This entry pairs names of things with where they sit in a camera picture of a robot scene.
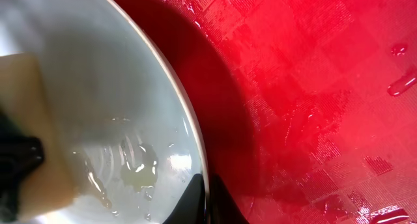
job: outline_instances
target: wet red cloth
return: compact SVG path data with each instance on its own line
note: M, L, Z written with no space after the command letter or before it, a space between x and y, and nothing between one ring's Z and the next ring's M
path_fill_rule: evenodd
M115 1L250 223L417 221L417 0Z

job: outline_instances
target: checkered pattern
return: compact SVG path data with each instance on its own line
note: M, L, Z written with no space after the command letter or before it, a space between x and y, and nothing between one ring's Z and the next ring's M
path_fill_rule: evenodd
M250 223L370 223L399 208L417 221L417 87L386 91L417 64L417 0L157 0L160 19L137 9L147 1L116 0L177 71L210 168Z

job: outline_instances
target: white plate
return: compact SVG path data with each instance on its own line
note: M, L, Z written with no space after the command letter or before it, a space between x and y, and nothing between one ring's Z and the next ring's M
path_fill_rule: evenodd
M194 174L203 173L208 192L188 98L112 0L0 0L0 55L19 52L39 58L82 192L39 221L163 223ZM88 169L77 170L84 161Z

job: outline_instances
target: red surface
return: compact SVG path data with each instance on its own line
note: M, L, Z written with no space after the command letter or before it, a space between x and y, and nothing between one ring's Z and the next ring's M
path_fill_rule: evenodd
M250 223L417 221L417 0L116 2Z

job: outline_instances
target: sponge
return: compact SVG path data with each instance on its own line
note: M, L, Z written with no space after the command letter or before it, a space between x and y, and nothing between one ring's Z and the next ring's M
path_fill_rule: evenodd
M38 138L44 163L18 188L20 221L72 203L76 189L58 145L36 57L17 54L0 57L0 109L24 136Z

